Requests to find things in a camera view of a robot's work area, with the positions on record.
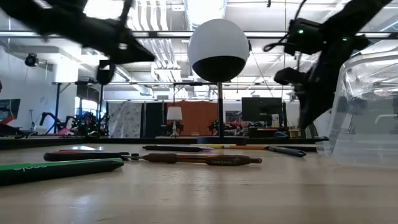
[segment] patterned curtain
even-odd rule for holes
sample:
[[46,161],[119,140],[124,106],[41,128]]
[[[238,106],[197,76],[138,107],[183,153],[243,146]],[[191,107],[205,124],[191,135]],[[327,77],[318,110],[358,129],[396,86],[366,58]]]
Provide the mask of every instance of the patterned curtain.
[[141,103],[109,103],[111,138],[140,138]]

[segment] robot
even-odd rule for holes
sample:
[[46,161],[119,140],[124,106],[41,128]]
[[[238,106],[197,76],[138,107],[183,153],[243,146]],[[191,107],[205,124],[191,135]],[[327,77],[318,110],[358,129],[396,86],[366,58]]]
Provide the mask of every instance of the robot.
[[[298,18],[306,1],[303,0],[291,20],[288,34],[278,43],[264,47],[267,52],[283,45],[284,52],[291,55],[321,52],[318,63],[308,72],[285,68],[275,75],[276,82],[295,87],[300,100],[300,128],[306,128],[332,107],[340,67],[354,49],[362,50],[369,44],[365,36],[356,34],[392,0],[352,0],[322,24]],[[87,0],[3,0],[0,8],[44,39],[49,34],[58,34],[108,55],[110,60],[98,67],[97,80],[103,85],[111,81],[115,64],[154,61],[154,55],[126,28],[132,0],[125,0],[118,21],[87,17],[83,13],[86,3]],[[126,44],[127,48],[120,49],[120,43]],[[102,70],[108,65],[109,70]]]
[[66,39],[99,50],[109,57],[101,61],[97,80],[108,84],[115,64],[153,62],[155,56],[145,49],[126,28],[132,0],[125,0],[119,20],[87,17],[83,11],[88,0],[13,0],[0,1],[0,8],[28,28],[46,36],[58,34]]
[[353,50],[362,50],[369,45],[365,36],[356,34],[392,0],[352,0],[322,24],[298,18],[306,1],[302,1],[291,20],[287,35],[264,47],[267,52],[282,45],[284,52],[292,56],[300,52],[299,58],[301,54],[321,52],[318,63],[308,72],[299,71],[298,60],[298,70],[284,68],[274,77],[281,85],[293,84],[300,101],[298,127],[302,129],[333,106],[340,67],[351,57]]

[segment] lamp shade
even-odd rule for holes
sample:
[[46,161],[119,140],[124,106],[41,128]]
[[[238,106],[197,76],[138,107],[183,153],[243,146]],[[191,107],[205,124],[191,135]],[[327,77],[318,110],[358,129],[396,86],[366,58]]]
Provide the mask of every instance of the lamp shade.
[[249,42],[235,23],[213,19],[200,25],[188,44],[193,71],[209,82],[227,82],[239,75],[249,57]]
[[169,106],[167,110],[167,120],[169,121],[180,121],[182,120],[181,107],[179,106]]

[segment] orange wall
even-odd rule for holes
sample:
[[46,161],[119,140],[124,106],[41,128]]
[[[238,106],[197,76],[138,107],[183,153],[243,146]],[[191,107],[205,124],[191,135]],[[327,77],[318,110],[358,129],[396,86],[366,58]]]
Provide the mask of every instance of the orange wall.
[[[182,110],[180,123],[184,125],[184,130],[180,135],[190,136],[192,133],[199,133],[201,136],[211,136],[208,126],[218,119],[217,103],[181,101],[175,105],[181,107]],[[173,106],[173,103],[167,103],[167,108],[169,106]]]

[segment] wooden table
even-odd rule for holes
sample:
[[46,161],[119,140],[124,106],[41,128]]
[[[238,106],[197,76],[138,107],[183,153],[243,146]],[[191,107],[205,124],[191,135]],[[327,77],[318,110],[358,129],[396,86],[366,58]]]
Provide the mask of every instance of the wooden table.
[[[86,145],[146,153],[140,145]],[[71,146],[0,151],[0,162],[40,162]],[[0,187],[4,224],[398,223],[398,170],[348,167],[318,154],[261,157],[262,164],[126,162],[119,170]]]

